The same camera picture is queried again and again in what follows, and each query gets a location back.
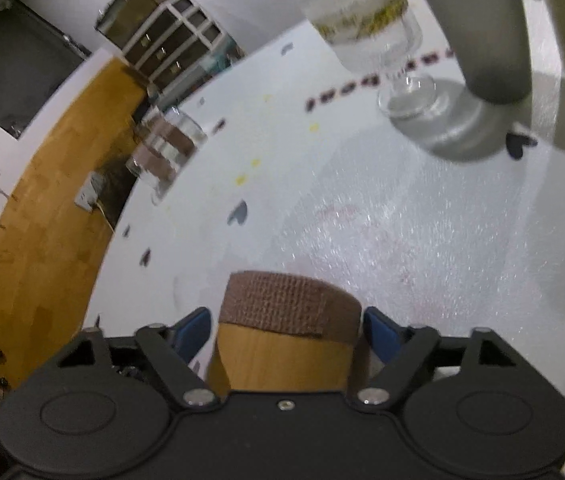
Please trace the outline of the wooden cup with brown band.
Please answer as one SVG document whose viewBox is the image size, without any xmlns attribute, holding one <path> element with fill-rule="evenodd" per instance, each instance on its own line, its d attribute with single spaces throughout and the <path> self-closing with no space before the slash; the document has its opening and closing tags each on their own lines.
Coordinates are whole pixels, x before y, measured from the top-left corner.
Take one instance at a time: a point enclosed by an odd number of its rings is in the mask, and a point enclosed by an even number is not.
<svg viewBox="0 0 565 480">
<path fill-rule="evenodd" d="M 206 380 L 232 391 L 344 391 L 363 307 L 329 283 L 264 271 L 230 275 Z"/>
</svg>

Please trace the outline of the clear glass with brown tape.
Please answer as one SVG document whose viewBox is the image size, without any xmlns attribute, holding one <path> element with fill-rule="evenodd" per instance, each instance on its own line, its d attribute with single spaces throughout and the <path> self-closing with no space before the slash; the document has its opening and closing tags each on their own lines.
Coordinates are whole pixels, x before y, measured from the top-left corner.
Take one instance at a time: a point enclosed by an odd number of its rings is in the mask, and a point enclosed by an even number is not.
<svg viewBox="0 0 565 480">
<path fill-rule="evenodd" d="M 130 155 L 126 167 L 150 186 L 162 200 L 187 162 L 201 150 L 209 136 L 179 107 L 172 106 L 145 124 L 145 134 Z"/>
</svg>

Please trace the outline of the white drawer cabinet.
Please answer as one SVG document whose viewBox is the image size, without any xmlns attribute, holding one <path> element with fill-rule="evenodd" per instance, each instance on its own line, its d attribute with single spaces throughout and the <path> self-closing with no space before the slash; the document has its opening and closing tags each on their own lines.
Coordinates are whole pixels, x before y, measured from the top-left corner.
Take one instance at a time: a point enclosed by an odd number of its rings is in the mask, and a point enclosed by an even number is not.
<svg viewBox="0 0 565 480">
<path fill-rule="evenodd" d="M 165 0 L 122 47 L 122 55 L 146 81 L 164 90 L 227 37 L 194 0 Z"/>
</svg>

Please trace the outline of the glass fish tank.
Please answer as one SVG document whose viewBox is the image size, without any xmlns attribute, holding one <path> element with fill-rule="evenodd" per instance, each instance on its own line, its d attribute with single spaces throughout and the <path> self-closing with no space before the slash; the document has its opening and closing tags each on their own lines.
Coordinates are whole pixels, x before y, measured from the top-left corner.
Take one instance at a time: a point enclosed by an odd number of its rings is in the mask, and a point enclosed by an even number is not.
<svg viewBox="0 0 565 480">
<path fill-rule="evenodd" d="M 123 49 L 168 0 L 112 0 L 96 21 L 97 32 Z"/>
</svg>

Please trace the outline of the ribbed stemmed glass goblet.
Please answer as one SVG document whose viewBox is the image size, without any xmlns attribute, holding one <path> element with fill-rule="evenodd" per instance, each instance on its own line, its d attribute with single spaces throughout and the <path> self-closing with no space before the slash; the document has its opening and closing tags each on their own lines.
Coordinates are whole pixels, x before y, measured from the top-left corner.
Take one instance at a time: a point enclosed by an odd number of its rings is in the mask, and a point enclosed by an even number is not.
<svg viewBox="0 0 565 480">
<path fill-rule="evenodd" d="M 385 116 L 412 118 L 434 104 L 434 80 L 407 68 L 422 44 L 408 0 L 299 0 L 299 7 L 341 64 L 378 90 Z"/>
</svg>

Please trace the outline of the frosted grey glass tumbler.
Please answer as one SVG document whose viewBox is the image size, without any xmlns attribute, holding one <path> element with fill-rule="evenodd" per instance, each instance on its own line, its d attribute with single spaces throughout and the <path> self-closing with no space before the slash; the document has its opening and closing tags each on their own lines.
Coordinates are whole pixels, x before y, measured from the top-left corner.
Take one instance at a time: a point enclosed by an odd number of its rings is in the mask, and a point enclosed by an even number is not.
<svg viewBox="0 0 565 480">
<path fill-rule="evenodd" d="M 479 99 L 513 104 L 532 91 L 522 0 L 427 0 L 465 85 Z"/>
</svg>

